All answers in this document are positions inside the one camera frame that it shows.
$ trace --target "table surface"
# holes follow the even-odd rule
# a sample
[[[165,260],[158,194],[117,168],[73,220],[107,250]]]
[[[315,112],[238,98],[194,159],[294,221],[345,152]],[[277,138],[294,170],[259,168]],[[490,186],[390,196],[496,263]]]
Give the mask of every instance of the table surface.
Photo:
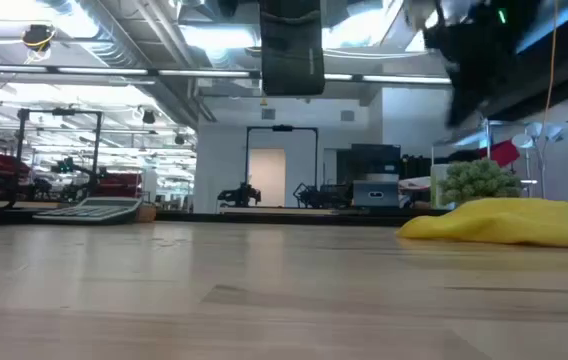
[[[568,359],[568,249],[393,233],[0,227],[0,360]]]

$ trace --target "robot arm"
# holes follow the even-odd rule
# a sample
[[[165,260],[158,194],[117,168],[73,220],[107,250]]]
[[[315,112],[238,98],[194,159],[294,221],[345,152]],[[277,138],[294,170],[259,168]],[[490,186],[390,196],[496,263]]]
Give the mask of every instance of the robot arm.
[[[425,46],[439,50],[448,61],[454,94],[447,125],[458,127],[493,95],[514,66],[516,48],[535,22],[542,0],[479,1],[455,24],[445,23],[440,1],[410,0],[405,15],[423,31]],[[427,29],[425,14],[433,8],[438,23]]]

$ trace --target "yellow cloth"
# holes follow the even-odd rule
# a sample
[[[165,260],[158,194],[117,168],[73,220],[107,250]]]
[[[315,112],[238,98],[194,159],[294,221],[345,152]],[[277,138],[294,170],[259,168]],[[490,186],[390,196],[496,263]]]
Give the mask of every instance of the yellow cloth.
[[[568,202],[542,199],[482,199],[439,217],[421,216],[397,236],[499,244],[568,247]]]

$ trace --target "doorway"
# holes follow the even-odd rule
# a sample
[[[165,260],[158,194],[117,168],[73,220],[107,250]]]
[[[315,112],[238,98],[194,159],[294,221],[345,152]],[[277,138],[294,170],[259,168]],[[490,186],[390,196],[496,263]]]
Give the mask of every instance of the doorway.
[[[251,149],[249,183],[262,192],[260,206],[286,205],[286,152],[284,149]]]

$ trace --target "grapes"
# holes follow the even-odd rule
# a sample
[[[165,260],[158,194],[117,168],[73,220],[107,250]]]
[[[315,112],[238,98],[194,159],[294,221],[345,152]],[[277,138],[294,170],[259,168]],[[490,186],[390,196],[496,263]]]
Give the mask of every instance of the grapes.
[[[440,181],[445,203],[462,204],[483,197],[519,197],[520,181],[489,160],[454,163],[448,179]]]

